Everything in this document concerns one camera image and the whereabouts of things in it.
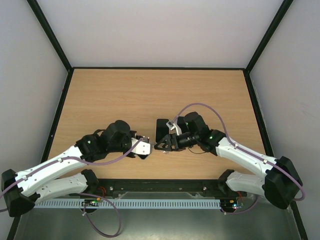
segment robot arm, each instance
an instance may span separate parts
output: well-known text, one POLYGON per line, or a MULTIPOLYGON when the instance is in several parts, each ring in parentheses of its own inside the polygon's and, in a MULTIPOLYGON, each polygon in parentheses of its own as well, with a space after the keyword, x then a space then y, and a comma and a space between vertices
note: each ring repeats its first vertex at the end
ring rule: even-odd
POLYGON ((299 188, 272 165, 287 172, 302 186, 302 181, 290 159, 284 156, 276 159, 228 139, 224 132, 209 129, 197 112, 188 113, 183 120, 184 124, 180 126, 176 122, 168 122, 167 126, 171 130, 176 129, 177 133, 165 135, 154 146, 156 150, 182 151, 198 145, 203 151, 230 159, 255 174, 249 175, 227 170, 219 178, 222 180, 220 185, 222 192, 231 190, 254 193, 264 196, 280 209, 288 207, 299 188))
POLYGON ((9 215, 20 216, 30 211, 35 204, 47 199, 71 193, 95 192, 98 179, 92 170, 83 170, 71 177, 57 178, 84 167, 87 163, 102 160, 109 153, 126 153, 132 147, 134 148, 126 155, 127 157, 135 158, 137 155, 145 159, 152 152, 148 138, 136 135, 126 122, 117 120, 105 130, 85 135, 76 141, 75 145, 46 162, 19 172, 14 172, 12 169, 3 172, 2 191, 17 183, 4 194, 9 215))

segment white wall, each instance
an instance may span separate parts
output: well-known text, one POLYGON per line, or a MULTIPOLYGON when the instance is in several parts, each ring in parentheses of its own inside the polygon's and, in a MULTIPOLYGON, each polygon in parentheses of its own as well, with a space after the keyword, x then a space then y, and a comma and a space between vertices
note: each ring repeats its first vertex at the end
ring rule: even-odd
MULTIPOLYGON (((40 162, 67 71, 25 0, 2 1, 0 39, 2 173, 40 162)), ((12 220, 0 213, 0 239, 7 239, 12 220)))
POLYGON ((320 235, 319 9, 318 0, 294 1, 251 72, 275 155, 292 159, 302 178, 309 239, 320 235))
POLYGON ((248 64, 283 0, 38 0, 72 66, 248 64))

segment wire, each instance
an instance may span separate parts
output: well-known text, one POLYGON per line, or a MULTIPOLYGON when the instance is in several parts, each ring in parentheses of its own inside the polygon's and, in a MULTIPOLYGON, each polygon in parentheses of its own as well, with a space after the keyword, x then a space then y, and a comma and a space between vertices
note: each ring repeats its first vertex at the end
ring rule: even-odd
MULTIPOLYGON (((107 161, 107 162, 99 162, 99 163, 94 163, 94 162, 89 162, 89 161, 85 161, 85 160, 82 160, 80 159, 79 157, 74 157, 74 156, 67 156, 67 157, 62 157, 61 160, 62 161, 66 161, 66 160, 76 160, 78 162, 81 162, 81 163, 84 163, 84 164, 87 164, 87 165, 95 165, 95 166, 103 166, 103 165, 109 165, 109 164, 113 164, 115 162, 118 162, 120 161, 121 159, 123 159, 124 157, 126 157, 129 153, 132 152, 133 149, 135 149, 135 147, 142 141, 142 138, 140 138, 128 151, 126 151, 122 156, 120 157, 117 157, 116 159, 114 160, 111 160, 111 161, 107 161)), ((47 164, 44 164, 42 165, 41 167, 37 168, 36 170, 28 173, 27 175, 25 175, 27 178, 31 177, 33 174, 36 174, 37 172, 53 165, 53 164, 56 164, 56 163, 59 163, 58 160, 54 160, 54 161, 51 161, 47 164)), ((10 184, 6 189, 4 189, 1 193, 0 193, 0 199, 10 190, 12 189, 14 186, 18 185, 19 183, 21 183, 24 179, 23 178, 20 178, 19 180, 15 181, 14 183, 10 184)), ((7 211, 7 209, 0 209, 0 213, 3 213, 7 211)))
POLYGON ((258 196, 256 198, 256 200, 254 201, 254 203, 251 205, 251 207, 249 207, 248 209, 244 210, 244 211, 238 211, 238 212, 226 212, 224 211, 222 208, 220 209, 221 212, 223 212, 224 215, 238 215, 238 214, 245 214, 249 211, 251 211, 259 202, 260 197, 258 196))
POLYGON ((118 230, 116 231, 116 233, 114 235, 108 235, 108 234, 105 234, 104 232, 100 231, 95 225, 94 223, 91 221, 91 219, 89 218, 87 212, 86 212, 86 208, 88 206, 88 203, 86 205, 84 205, 84 208, 83 208, 83 214, 84 216, 88 219, 90 225, 92 226, 92 228, 98 233, 100 234, 101 236, 105 237, 105 238, 114 238, 116 236, 118 236, 120 234, 120 230, 121 230, 121 227, 122 227, 122 218, 121 218, 121 214, 119 212, 119 209, 107 198, 105 197, 102 197, 102 196, 99 196, 99 195, 95 195, 95 194, 89 194, 89 193, 79 193, 79 195, 82 195, 82 196, 90 196, 90 197, 94 197, 94 198, 101 198, 102 200, 108 202, 115 210, 116 214, 118 215, 118 219, 119 219, 119 228, 118 230))
POLYGON ((194 152, 194 151, 191 151, 190 147, 188 147, 188 150, 189 150, 190 152, 192 152, 193 154, 205 154, 205 153, 206 153, 206 151, 204 151, 204 152, 194 152))
POLYGON ((76 156, 67 156, 67 157, 62 157, 62 161, 64 160, 76 160, 80 163, 83 163, 83 164, 87 164, 87 165, 93 165, 93 166, 104 166, 104 165, 109 165, 109 164, 113 164, 113 163, 116 163, 118 161, 120 161, 121 159, 125 158, 129 153, 131 153, 133 151, 133 149, 135 149, 135 147, 142 141, 142 138, 140 138, 128 151, 126 151, 123 155, 117 157, 116 159, 114 160, 111 160, 111 161, 107 161, 107 162, 89 162, 89 161, 86 161, 86 160, 82 160, 81 158, 79 157, 76 157, 76 156))
POLYGON ((241 195, 241 192, 237 191, 237 193, 239 194, 239 198, 241 199, 241 202, 242 202, 242 203, 245 203, 244 198, 243 198, 242 195, 241 195))
POLYGON ((106 195, 107 190, 103 186, 98 187, 98 189, 102 191, 102 196, 104 197, 106 195))
MULTIPOLYGON (((185 106, 185 107, 174 117, 174 119, 173 119, 172 122, 175 122, 175 121, 178 119, 178 117, 183 113, 184 110, 186 110, 187 108, 189 108, 189 107, 191 107, 191 106, 194 106, 194 105, 204 106, 204 107, 210 109, 211 111, 213 111, 213 112, 215 113, 215 115, 219 118, 219 120, 220 120, 220 122, 221 122, 221 124, 222 124, 223 130, 224 130, 224 133, 225 133, 225 136, 226 136, 228 142, 229 142, 232 146, 235 147, 235 146, 236 146, 236 143, 233 142, 233 141, 231 140, 231 138, 229 137, 229 134, 228 134, 228 132, 227 132, 226 125, 225 125, 222 117, 220 116, 220 114, 219 114, 216 110, 214 110, 212 107, 210 107, 210 106, 207 105, 207 104, 200 103, 200 102, 195 102, 195 103, 191 103, 191 104, 185 106)), ((239 149, 240 151, 244 152, 245 154, 248 154, 248 155, 250 155, 250 156, 252 156, 252 157, 254 157, 254 158, 256 158, 256 159, 258 159, 258 160, 260 160, 260 161, 262 161, 262 162, 264 162, 264 160, 265 160, 265 159, 263 159, 261 156, 255 155, 254 153, 252 153, 252 152, 250 152, 250 151, 248 151, 248 150, 246 150, 246 149, 244 149, 244 148, 242 148, 242 147, 240 147, 240 146, 237 146, 237 149, 239 149)), ((283 170, 281 167, 275 165, 274 163, 272 163, 272 162, 270 162, 270 161, 266 161, 266 163, 269 164, 270 166, 272 166, 273 168, 277 169, 278 171, 280 171, 280 172, 281 172, 282 174, 284 174, 285 176, 287 176, 287 177, 300 189, 300 191, 301 191, 301 193, 302 193, 302 196, 301 196, 300 198, 295 198, 295 199, 293 199, 294 201, 302 201, 303 199, 306 198, 306 192, 305 192, 304 188, 300 185, 300 183, 298 183, 297 180, 295 180, 289 173, 287 173, 285 170, 283 170)))

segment purple cable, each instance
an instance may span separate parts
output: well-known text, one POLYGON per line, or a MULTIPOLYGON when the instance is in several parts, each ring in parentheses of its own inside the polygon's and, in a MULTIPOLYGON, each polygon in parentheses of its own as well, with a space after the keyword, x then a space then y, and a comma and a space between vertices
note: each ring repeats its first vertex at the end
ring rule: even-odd
MULTIPOLYGON (((131 153, 131 151, 142 141, 142 139, 139 139, 127 152, 125 152, 122 156, 114 159, 114 160, 111 160, 111 161, 108 161, 108 162, 100 162, 100 163, 94 163, 94 162, 88 162, 88 161, 85 161, 85 160, 82 160, 80 159, 79 157, 75 157, 75 156, 68 156, 68 157, 62 157, 62 161, 65 161, 65 160, 76 160, 76 161, 79 161, 83 164, 87 164, 87 165, 95 165, 95 166, 102 166, 102 165, 109 165, 109 164, 113 164, 121 159, 123 159, 125 156, 127 156, 129 153, 131 153)), ((55 163, 58 163, 59 161, 58 160, 54 160, 52 162, 49 162, 39 168, 37 168, 36 170, 28 173, 26 175, 27 178, 29 178, 30 176, 32 176, 33 174, 36 174, 37 172, 41 171, 42 169, 45 169, 46 167, 49 167, 55 163)), ((3 192, 0 193, 0 199, 10 190, 12 189, 15 185, 18 185, 19 183, 21 183, 24 179, 23 178, 20 178, 19 180, 15 181, 14 183, 12 183, 11 185, 9 185, 5 190, 3 190, 3 192)), ((5 211, 7 211, 8 209, 0 209, 0 213, 3 213, 5 211)))
POLYGON ((83 163, 83 164, 87 164, 87 165, 93 165, 93 166, 103 166, 103 165, 109 165, 109 164, 113 164, 115 162, 118 162, 119 160, 123 159, 124 157, 126 157, 129 153, 132 152, 133 149, 135 149, 135 147, 142 141, 142 139, 139 139, 127 152, 125 152, 125 154, 123 154, 122 156, 119 156, 117 157, 116 159, 114 160, 111 160, 111 161, 107 161, 107 162, 89 162, 89 161, 85 161, 85 160, 82 160, 81 158, 79 157, 75 157, 75 156, 67 156, 67 157, 62 157, 62 161, 64 160, 76 160, 76 161, 79 161, 80 163, 83 163))
POLYGON ((245 214, 249 211, 251 211, 259 202, 259 197, 256 198, 256 200, 254 201, 254 203, 251 205, 251 207, 249 207, 248 209, 244 210, 244 211, 239 211, 239 212, 225 212, 222 208, 221 208, 221 212, 223 212, 225 215, 237 215, 237 214, 245 214))
POLYGON ((98 195, 95 195, 95 194, 89 194, 89 193, 79 193, 79 195, 82 195, 82 196, 90 196, 90 197, 94 197, 94 198, 100 198, 100 199, 103 199, 104 201, 108 202, 113 208, 114 210, 116 211, 116 214, 118 215, 118 219, 119 219, 119 228, 118 228, 118 231, 116 231, 116 233, 114 235, 108 235, 108 234, 105 234, 103 233, 102 231, 100 231, 95 225, 94 223, 91 221, 91 219, 89 218, 87 212, 86 212, 86 208, 87 208, 87 204, 84 206, 83 208, 83 212, 85 213, 85 216, 86 218, 88 219, 90 225, 92 226, 92 228, 98 233, 100 234, 101 236, 105 237, 105 238, 114 238, 116 236, 118 236, 120 234, 120 230, 121 230, 121 226, 122 226, 122 219, 121 219, 121 215, 120 215, 120 212, 119 212, 119 209, 109 200, 109 199, 106 199, 105 197, 102 197, 102 196, 98 196, 98 195))
MULTIPOLYGON (((219 120, 220 120, 220 122, 221 122, 221 124, 222 124, 223 130, 224 130, 224 133, 225 133, 225 136, 226 136, 228 142, 229 142, 232 146, 235 147, 236 144, 235 144, 235 143, 231 140, 231 138, 229 137, 229 134, 228 134, 228 132, 227 132, 226 125, 225 125, 222 117, 220 116, 220 114, 219 114, 216 110, 214 110, 212 107, 210 107, 210 106, 207 105, 207 104, 200 103, 200 102, 195 102, 195 103, 191 103, 191 104, 185 106, 185 107, 177 114, 177 116, 174 117, 173 122, 175 122, 175 121, 178 119, 178 117, 183 113, 184 110, 186 110, 187 108, 189 108, 189 107, 191 107, 191 106, 194 106, 194 105, 204 106, 204 107, 210 109, 211 111, 213 111, 213 112, 215 113, 215 115, 219 118, 219 120)), ((239 149, 240 151, 242 151, 242 152, 244 152, 244 153, 246 153, 246 154, 248 154, 248 155, 250 155, 250 156, 252 156, 252 157, 254 157, 254 158, 256 158, 256 159, 258 159, 258 160, 260 160, 260 161, 262 161, 262 162, 264 161, 264 159, 263 159, 262 157, 260 157, 260 156, 258 156, 258 155, 255 155, 254 153, 249 152, 249 151, 247 151, 246 149, 244 149, 244 148, 242 148, 242 147, 240 147, 240 146, 237 146, 237 149, 239 149)), ((283 170, 281 167, 273 164, 272 162, 267 161, 266 163, 269 164, 270 166, 276 168, 278 171, 280 171, 281 173, 283 173, 285 176, 287 176, 287 177, 300 189, 300 191, 301 191, 301 193, 302 193, 302 196, 301 196, 300 198, 295 198, 294 201, 302 201, 303 199, 305 199, 305 197, 306 197, 306 192, 305 192, 305 190, 303 189, 303 187, 302 187, 289 173, 287 173, 287 172, 286 172, 285 170, 283 170)))
MULTIPOLYGON (((25 175, 27 178, 29 178, 30 176, 32 176, 33 174, 36 174, 37 172, 41 171, 42 169, 45 169, 46 167, 49 167, 51 166, 52 164, 55 164, 57 163, 58 160, 55 160, 55 161, 52 161, 52 162, 49 162, 39 168, 37 168, 36 170, 28 173, 27 175, 25 175)), ((20 178, 18 181, 15 181, 14 183, 12 183, 11 185, 9 185, 5 190, 3 190, 3 192, 0 193, 0 199, 10 190, 12 189, 15 185, 18 185, 19 183, 21 183, 24 179, 23 178, 20 178)), ((8 209, 1 209, 0 210, 0 213, 3 213, 5 211, 7 211, 8 209)))

